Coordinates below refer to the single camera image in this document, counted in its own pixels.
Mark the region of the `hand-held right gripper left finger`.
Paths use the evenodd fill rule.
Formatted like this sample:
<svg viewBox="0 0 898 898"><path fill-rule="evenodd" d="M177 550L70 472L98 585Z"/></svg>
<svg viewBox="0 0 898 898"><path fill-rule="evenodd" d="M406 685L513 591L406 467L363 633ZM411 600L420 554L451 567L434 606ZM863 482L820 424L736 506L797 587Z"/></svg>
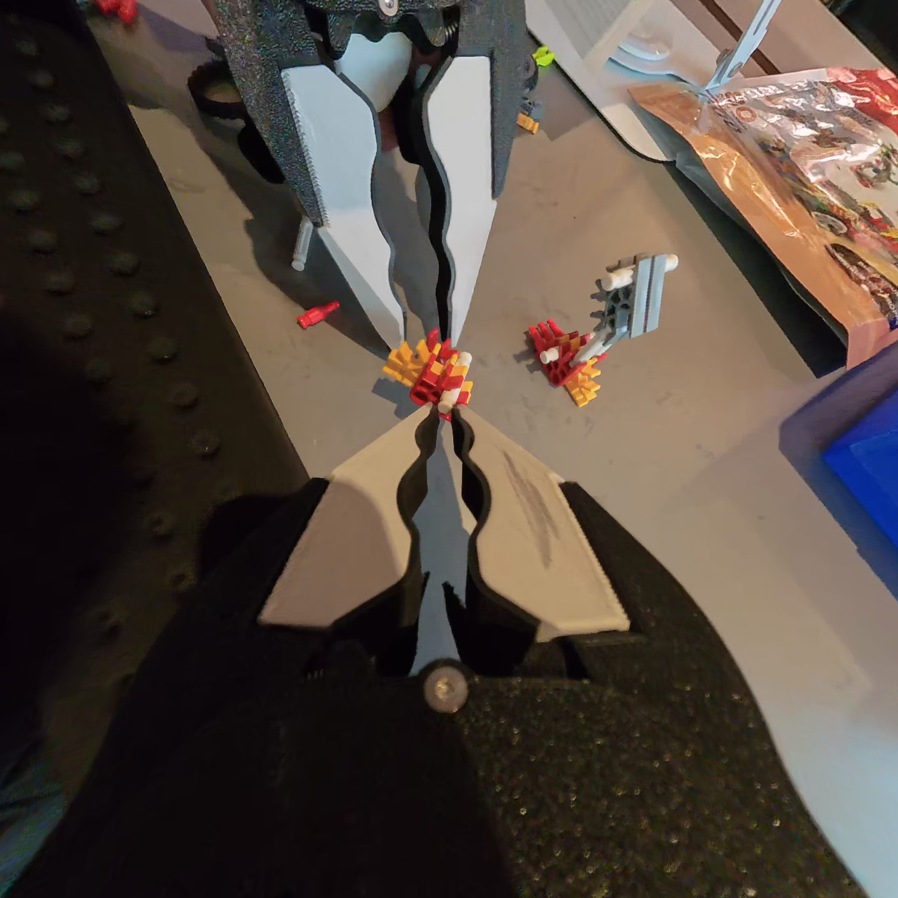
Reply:
<svg viewBox="0 0 898 898"><path fill-rule="evenodd" d="M401 626L418 616L427 462L439 429L427 406L347 459L327 486L262 607L259 622L327 630L379 598L398 598Z"/></svg>

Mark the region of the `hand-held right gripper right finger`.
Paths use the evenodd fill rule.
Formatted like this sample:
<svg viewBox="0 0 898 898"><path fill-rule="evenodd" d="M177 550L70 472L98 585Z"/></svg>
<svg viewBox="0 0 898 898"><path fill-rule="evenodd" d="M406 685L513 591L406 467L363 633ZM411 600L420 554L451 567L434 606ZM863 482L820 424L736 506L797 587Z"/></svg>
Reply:
<svg viewBox="0 0 898 898"><path fill-rule="evenodd" d="M628 633L630 617L562 477L473 412L455 412L452 430L473 522L468 603L508 612L527 641Z"/></svg>

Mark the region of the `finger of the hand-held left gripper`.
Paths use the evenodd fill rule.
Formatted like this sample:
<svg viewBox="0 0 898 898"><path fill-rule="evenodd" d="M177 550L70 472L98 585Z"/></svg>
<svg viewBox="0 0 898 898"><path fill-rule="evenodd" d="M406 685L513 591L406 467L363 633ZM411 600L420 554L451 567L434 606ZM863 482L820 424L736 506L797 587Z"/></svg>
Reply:
<svg viewBox="0 0 898 898"><path fill-rule="evenodd" d="M421 94L428 235L441 337L459 345L498 201L493 194L490 61L450 57Z"/></svg>
<svg viewBox="0 0 898 898"><path fill-rule="evenodd" d="M395 253L375 209L379 123L368 97L326 65L281 73L322 218L320 240L377 334L394 348L406 313L393 282Z"/></svg>

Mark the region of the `red fan connector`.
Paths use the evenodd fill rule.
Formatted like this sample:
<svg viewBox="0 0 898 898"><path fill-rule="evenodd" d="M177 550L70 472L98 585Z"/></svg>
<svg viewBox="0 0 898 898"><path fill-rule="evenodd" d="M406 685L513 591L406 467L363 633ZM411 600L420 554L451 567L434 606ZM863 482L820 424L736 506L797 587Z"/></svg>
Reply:
<svg viewBox="0 0 898 898"><path fill-rule="evenodd" d="M433 359L434 361L440 361L444 364L448 362L450 363L455 354L461 353L461 351L457 350L451 345L451 342L449 340L442 341L439 339L439 336L440 332L437 329L434 329L430 331L430 333L428 333L425 341L427 348L427 358L424 365L426 365L430 359Z"/></svg>
<svg viewBox="0 0 898 898"><path fill-rule="evenodd" d="M419 406L438 406L447 388L447 371L451 367L440 361L430 359L421 368L415 382L410 388L410 398Z"/></svg>

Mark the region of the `yellow fan connector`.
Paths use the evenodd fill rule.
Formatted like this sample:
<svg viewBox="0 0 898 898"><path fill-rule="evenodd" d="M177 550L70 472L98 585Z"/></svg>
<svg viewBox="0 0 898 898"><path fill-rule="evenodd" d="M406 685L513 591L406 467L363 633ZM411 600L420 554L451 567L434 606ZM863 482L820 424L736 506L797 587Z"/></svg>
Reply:
<svg viewBox="0 0 898 898"><path fill-rule="evenodd" d="M427 348L425 341L426 340L420 340L415 348L412 348L408 343L403 342L397 349L394 349L390 353L389 358L383 368L383 373L386 376L392 378L395 382L401 384L404 387L407 387L409 389L409 394L410 388L418 377L421 368L424 366L425 360L427 358ZM470 399L471 393L467 404L465 404L464 406L462 404L459 404L455 407L455 409L467 406L470 402Z"/></svg>

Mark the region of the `small red toy assembly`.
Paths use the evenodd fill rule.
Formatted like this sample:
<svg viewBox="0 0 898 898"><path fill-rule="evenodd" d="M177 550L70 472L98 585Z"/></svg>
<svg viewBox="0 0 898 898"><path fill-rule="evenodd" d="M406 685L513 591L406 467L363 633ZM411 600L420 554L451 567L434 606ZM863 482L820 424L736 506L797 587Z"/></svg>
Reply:
<svg viewBox="0 0 898 898"><path fill-rule="evenodd" d="M599 365L606 354L595 352L584 360L576 360L579 351L592 338L578 331L563 331L552 319L530 326L527 333L536 360L550 384L564 388L578 408L593 401L601 388Z"/></svg>

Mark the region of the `black toy tyre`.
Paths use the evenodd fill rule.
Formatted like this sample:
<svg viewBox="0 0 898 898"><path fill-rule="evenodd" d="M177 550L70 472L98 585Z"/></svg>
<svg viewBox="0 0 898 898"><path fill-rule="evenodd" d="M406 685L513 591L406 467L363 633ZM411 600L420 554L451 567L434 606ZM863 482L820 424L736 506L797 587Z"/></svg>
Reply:
<svg viewBox="0 0 898 898"><path fill-rule="evenodd" d="M200 112L227 120L246 118L245 105L224 59L199 65L188 77L187 88Z"/></svg>

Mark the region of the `white document stand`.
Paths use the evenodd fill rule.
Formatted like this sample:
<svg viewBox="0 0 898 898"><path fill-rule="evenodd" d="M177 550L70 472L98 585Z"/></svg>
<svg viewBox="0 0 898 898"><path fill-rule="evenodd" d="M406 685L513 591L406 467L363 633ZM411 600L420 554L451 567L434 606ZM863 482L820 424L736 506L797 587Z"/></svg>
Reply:
<svg viewBox="0 0 898 898"><path fill-rule="evenodd" d="M700 88L710 79L717 51L673 2L629 1L611 34L584 57L575 5L581 1L527 1L526 25L533 38L555 53L555 63L631 150L657 163L674 160L667 127L634 101L632 90L646 84ZM669 40L690 62L693 81L645 76L615 64L610 56L632 31Z"/></svg>

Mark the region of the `white round disc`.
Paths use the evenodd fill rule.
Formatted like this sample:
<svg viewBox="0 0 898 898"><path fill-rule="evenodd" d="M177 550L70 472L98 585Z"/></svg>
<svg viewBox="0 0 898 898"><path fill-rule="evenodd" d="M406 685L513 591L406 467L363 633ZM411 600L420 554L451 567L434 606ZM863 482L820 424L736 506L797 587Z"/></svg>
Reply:
<svg viewBox="0 0 898 898"><path fill-rule="evenodd" d="M689 60L669 40L653 32L630 32L610 59L633 73L693 81Z"/></svg>

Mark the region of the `shiny plastic bag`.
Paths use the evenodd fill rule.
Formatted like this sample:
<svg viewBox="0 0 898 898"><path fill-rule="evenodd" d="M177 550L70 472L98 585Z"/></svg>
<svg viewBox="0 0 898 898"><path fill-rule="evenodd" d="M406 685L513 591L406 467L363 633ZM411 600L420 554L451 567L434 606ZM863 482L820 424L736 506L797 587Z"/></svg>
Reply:
<svg viewBox="0 0 898 898"><path fill-rule="evenodd" d="M714 94L682 83L630 92L843 332L848 368L896 344L895 73L831 67Z"/></svg>

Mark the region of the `small blue plastic bin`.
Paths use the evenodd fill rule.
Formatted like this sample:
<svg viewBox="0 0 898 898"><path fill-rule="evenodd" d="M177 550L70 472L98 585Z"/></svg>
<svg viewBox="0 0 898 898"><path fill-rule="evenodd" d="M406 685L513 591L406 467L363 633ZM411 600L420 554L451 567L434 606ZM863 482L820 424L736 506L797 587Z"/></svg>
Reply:
<svg viewBox="0 0 898 898"><path fill-rule="evenodd" d="M825 464L897 547L897 392L823 453Z"/></svg>

